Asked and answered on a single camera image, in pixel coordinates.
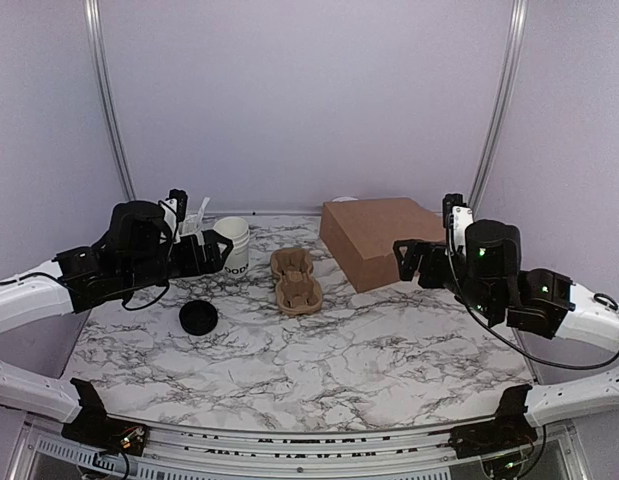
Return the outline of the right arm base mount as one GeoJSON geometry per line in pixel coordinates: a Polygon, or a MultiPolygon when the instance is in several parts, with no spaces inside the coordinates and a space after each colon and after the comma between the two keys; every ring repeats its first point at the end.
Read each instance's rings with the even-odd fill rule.
{"type": "Polygon", "coordinates": [[[482,456],[535,442],[536,429],[525,418],[525,401],[531,389],[528,384],[509,387],[491,420],[452,428],[448,444],[457,458],[482,456]]]}

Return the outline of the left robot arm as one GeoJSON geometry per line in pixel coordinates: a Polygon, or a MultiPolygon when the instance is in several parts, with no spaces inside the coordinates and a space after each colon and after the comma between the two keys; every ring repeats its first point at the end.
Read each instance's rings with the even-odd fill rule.
{"type": "MultiPolygon", "coordinates": [[[[117,204],[94,244],[57,254],[0,281],[0,334],[35,321],[79,314],[118,301],[129,312],[136,292],[167,293],[173,279],[221,271],[233,241],[215,230],[184,234],[187,195],[174,189],[158,202],[117,204]]],[[[99,409],[90,383],[56,380],[0,361],[0,405],[70,424],[95,445],[114,438],[115,423],[99,409]]]]}

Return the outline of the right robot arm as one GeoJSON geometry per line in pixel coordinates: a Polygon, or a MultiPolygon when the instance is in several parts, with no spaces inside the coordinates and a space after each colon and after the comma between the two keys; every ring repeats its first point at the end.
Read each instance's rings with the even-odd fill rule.
{"type": "Polygon", "coordinates": [[[504,448],[534,439],[556,421],[619,407],[619,304],[554,271],[521,267],[520,232],[494,220],[449,216],[444,242],[397,240],[393,252],[403,281],[452,292],[479,326],[571,339],[611,352],[610,359],[580,366],[587,377],[554,385],[506,389],[487,422],[453,431],[458,446],[488,442],[504,448]]]}

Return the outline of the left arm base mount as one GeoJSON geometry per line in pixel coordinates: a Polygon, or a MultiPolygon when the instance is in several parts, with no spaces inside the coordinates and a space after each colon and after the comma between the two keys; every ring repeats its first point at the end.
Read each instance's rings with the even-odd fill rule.
{"type": "Polygon", "coordinates": [[[125,454],[141,456],[148,438],[148,427],[137,421],[109,416],[90,382],[73,378],[70,383],[77,390],[80,411],[72,422],[63,425],[62,437],[109,453],[121,450],[125,454]]]}

